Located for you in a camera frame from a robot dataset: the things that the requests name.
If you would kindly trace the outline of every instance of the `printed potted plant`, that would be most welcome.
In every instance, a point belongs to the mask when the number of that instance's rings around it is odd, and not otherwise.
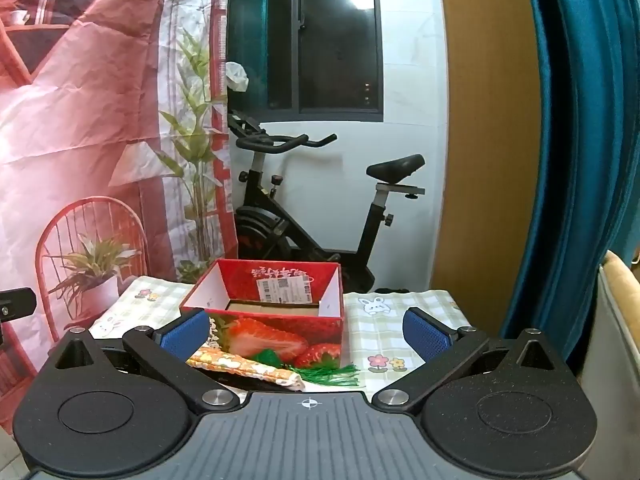
[[[128,244],[121,243],[117,237],[96,241],[78,234],[82,250],[77,253],[50,256],[59,258],[69,275],[49,294],[58,292],[59,298],[66,297],[66,310],[73,318],[69,305],[80,296],[83,310],[101,312],[109,308],[118,299],[118,280],[122,280],[121,269],[130,267],[130,260],[140,254]]]

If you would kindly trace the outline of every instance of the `plastic bag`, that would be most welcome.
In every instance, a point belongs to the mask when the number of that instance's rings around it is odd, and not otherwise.
[[[226,85],[235,92],[246,92],[249,78],[241,64],[233,61],[226,62]]]

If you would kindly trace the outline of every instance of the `bike handlebar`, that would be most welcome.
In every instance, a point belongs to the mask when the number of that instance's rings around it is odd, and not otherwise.
[[[253,135],[247,137],[240,137],[236,139],[236,146],[243,150],[251,150],[252,152],[259,153],[285,153],[298,146],[308,146],[310,148],[321,148],[326,146],[330,142],[337,140],[336,134],[331,134],[321,140],[309,140],[307,134],[300,135],[298,137],[287,136],[270,136],[267,134]],[[274,142],[282,142],[279,146],[274,146]]]
[[[236,139],[236,146],[243,150],[251,150],[252,152],[276,154],[293,150],[293,148],[309,140],[309,136],[306,134],[298,137],[284,137],[287,140],[282,140],[283,137],[284,136],[254,136],[253,139],[251,137],[243,137]],[[282,144],[273,146],[273,142],[282,142]]]
[[[330,136],[327,136],[321,140],[308,140],[307,142],[305,142],[305,146],[308,146],[310,148],[322,148],[330,142],[334,142],[334,140],[338,140],[338,136],[336,134],[331,134]]]

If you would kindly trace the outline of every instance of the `bunny print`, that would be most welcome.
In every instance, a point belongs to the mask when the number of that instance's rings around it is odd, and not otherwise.
[[[109,316],[106,319],[101,319],[91,328],[91,334],[95,338],[105,338],[113,330],[116,330],[122,324],[122,319],[116,319],[114,316]]]
[[[370,316],[375,316],[379,312],[383,312],[384,314],[391,314],[391,308],[388,304],[385,304],[385,300],[383,298],[377,297],[373,298],[373,300],[368,300],[367,298],[358,298],[358,301],[363,306],[364,311]]]

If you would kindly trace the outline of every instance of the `red box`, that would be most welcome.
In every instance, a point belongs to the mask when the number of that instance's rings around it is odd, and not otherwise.
[[[302,367],[309,356],[340,351],[339,264],[217,260],[180,305],[197,307],[214,321],[221,348],[245,358],[271,349]]]

